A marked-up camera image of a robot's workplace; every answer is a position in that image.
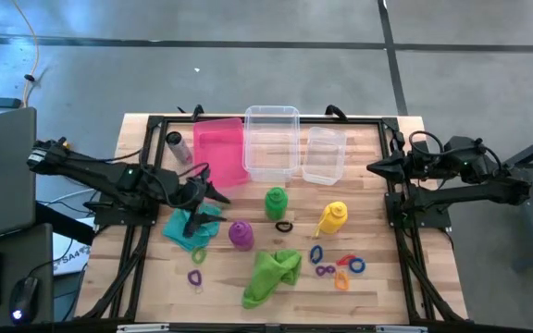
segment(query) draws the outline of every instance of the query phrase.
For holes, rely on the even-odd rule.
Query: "orange ring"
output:
[[[347,273],[342,270],[337,271],[337,273],[334,275],[334,287],[336,287],[338,290],[349,289],[349,277],[347,277]]]

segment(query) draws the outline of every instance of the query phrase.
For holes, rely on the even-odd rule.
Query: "plastic ring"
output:
[[[337,260],[337,265],[348,265],[349,262],[351,262],[352,259],[356,258],[356,255],[353,254],[347,254],[343,256],[341,259]]]
[[[280,232],[290,232],[293,230],[293,224],[289,221],[280,221],[275,223],[275,228]]]
[[[318,251],[318,253],[320,254],[317,258],[314,257],[314,254],[316,254],[316,251]],[[310,261],[314,265],[322,261],[322,256],[323,256],[322,246],[320,246],[320,245],[316,245],[310,251]]]
[[[323,275],[326,274],[326,268],[324,266],[318,266],[316,267],[316,274],[319,276],[319,277],[322,277]]]
[[[359,269],[355,269],[355,267],[353,267],[353,264],[355,263],[360,263],[361,267],[359,267]],[[363,271],[366,270],[366,261],[361,258],[353,258],[349,262],[349,269],[356,274],[363,273]]]
[[[349,277],[344,271],[338,271],[334,276],[334,287],[338,290],[349,289]]]
[[[205,260],[207,256],[207,250],[205,248],[194,248],[192,249],[192,253],[191,253],[191,257],[192,257],[192,261],[197,264],[197,265],[200,265],[203,263],[203,261]]]
[[[188,279],[194,287],[201,287],[201,284],[203,283],[203,276],[201,276],[201,272],[198,269],[190,271]]]
[[[319,277],[322,277],[322,276],[324,276],[327,273],[330,273],[330,274],[335,273],[336,271],[337,271],[337,269],[334,268],[333,265],[328,265],[328,266],[320,265],[320,266],[316,267],[316,274]]]

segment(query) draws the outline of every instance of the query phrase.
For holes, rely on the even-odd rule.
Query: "green towel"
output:
[[[250,285],[244,290],[242,306],[253,309],[275,292],[279,282],[295,285],[302,269],[302,255],[295,250],[281,250],[271,255],[256,254]]]

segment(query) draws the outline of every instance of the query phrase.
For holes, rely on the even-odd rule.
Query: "laptop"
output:
[[[26,165],[35,135],[34,108],[0,114],[0,235],[35,222],[35,176]]]

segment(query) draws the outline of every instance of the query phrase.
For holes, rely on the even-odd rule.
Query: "clear plastic container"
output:
[[[312,127],[307,133],[307,148],[302,169],[304,180],[334,185],[342,178],[347,136],[334,129]]]
[[[234,117],[196,122],[192,126],[192,132],[194,163],[209,164],[209,180],[213,181],[217,189],[239,185],[248,180],[248,173],[242,167],[241,119]]]
[[[290,181],[300,165],[300,113],[292,106],[250,106],[244,120],[244,169],[254,181]]]

